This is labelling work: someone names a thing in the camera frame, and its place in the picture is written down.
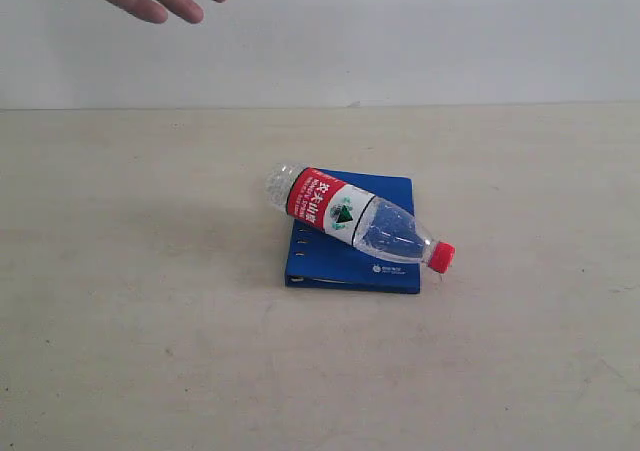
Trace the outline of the clear water bottle red cap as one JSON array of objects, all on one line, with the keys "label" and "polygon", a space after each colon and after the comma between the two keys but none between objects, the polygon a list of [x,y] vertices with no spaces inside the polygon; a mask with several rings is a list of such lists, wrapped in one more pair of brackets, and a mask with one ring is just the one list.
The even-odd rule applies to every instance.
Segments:
[{"label": "clear water bottle red cap", "polygon": [[445,273],[455,247],[399,205],[327,171],[280,163],[266,178],[269,202],[288,216],[383,261]]}]

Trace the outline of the blue ring binder notebook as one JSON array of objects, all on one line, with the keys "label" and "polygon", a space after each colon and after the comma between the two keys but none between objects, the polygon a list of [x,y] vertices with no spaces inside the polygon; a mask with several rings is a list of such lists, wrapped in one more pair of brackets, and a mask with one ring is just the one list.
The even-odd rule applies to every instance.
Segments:
[{"label": "blue ring binder notebook", "polygon": [[[414,212],[413,184],[407,177],[330,169],[325,172],[371,191],[409,213]],[[285,266],[285,285],[418,294],[421,271],[418,264],[394,263],[369,256],[295,220]]]}]

